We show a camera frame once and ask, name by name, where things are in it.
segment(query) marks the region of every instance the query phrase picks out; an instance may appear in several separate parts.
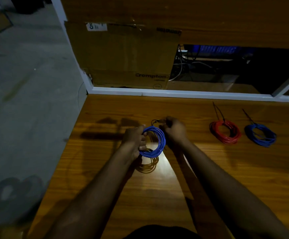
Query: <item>person's left arm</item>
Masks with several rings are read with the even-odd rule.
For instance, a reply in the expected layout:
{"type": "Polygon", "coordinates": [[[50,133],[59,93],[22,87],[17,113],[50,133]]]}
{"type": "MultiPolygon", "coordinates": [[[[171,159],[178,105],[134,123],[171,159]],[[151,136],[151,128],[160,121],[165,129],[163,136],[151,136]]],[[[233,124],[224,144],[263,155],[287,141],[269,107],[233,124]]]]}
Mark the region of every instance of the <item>person's left arm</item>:
{"type": "Polygon", "coordinates": [[[56,220],[45,239],[100,237],[102,225],[131,163],[146,150],[144,125],[127,129],[115,154],[56,220]]]}

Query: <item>concrete floor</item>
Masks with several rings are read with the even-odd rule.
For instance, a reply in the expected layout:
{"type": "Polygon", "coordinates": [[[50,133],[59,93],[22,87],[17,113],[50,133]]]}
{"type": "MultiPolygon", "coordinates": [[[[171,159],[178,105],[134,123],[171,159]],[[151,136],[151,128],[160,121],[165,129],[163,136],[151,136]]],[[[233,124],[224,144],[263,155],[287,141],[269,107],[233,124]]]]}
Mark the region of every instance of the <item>concrete floor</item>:
{"type": "Polygon", "coordinates": [[[41,200],[86,98],[53,6],[8,15],[14,27],[0,33],[0,223],[41,200]]]}

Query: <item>red wire coil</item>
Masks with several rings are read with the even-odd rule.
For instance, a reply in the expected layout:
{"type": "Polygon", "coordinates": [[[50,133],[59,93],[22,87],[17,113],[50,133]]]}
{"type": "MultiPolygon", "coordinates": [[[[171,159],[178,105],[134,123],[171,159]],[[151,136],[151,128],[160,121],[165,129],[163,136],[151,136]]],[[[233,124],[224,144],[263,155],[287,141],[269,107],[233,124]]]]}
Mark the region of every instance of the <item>red wire coil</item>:
{"type": "Polygon", "coordinates": [[[235,144],[242,136],[237,125],[228,120],[215,121],[210,123],[210,132],[224,144],[235,144]],[[230,131],[230,136],[226,136],[219,131],[219,126],[225,126],[230,131]]]}

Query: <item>person's right hand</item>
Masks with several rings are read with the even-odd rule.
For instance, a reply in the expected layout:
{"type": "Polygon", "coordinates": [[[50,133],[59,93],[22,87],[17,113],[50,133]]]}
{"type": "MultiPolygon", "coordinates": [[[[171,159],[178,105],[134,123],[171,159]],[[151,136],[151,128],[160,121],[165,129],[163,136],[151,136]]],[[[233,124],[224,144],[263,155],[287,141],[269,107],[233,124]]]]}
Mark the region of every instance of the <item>person's right hand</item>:
{"type": "Polygon", "coordinates": [[[160,125],[160,129],[176,145],[187,141],[185,125],[174,117],[167,116],[165,123],[160,125]]]}

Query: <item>white frame bar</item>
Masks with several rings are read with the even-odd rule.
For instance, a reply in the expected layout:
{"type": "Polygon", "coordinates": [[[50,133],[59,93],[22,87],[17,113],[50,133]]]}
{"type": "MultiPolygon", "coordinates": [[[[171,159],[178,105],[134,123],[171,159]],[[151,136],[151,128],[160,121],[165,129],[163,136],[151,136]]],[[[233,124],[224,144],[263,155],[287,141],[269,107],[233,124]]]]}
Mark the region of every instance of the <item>white frame bar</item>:
{"type": "MultiPolygon", "coordinates": [[[[58,19],[70,44],[64,22],[67,21],[63,5],[60,0],[52,0],[58,19]]],[[[126,95],[126,96],[160,96],[160,97],[181,97],[181,98],[203,98],[203,99],[224,99],[224,100],[246,100],[246,101],[278,101],[289,102],[289,96],[283,94],[289,90],[289,79],[286,80],[272,95],[266,94],[247,94],[247,93],[228,93],[228,92],[206,92],[206,91],[185,91],[185,90],[156,90],[156,89],[135,89],[135,88],[110,88],[94,87],[91,79],[82,71],[76,60],[74,52],[72,55],[79,69],[80,75],[85,83],[89,94],[106,95],[126,95]]]]}

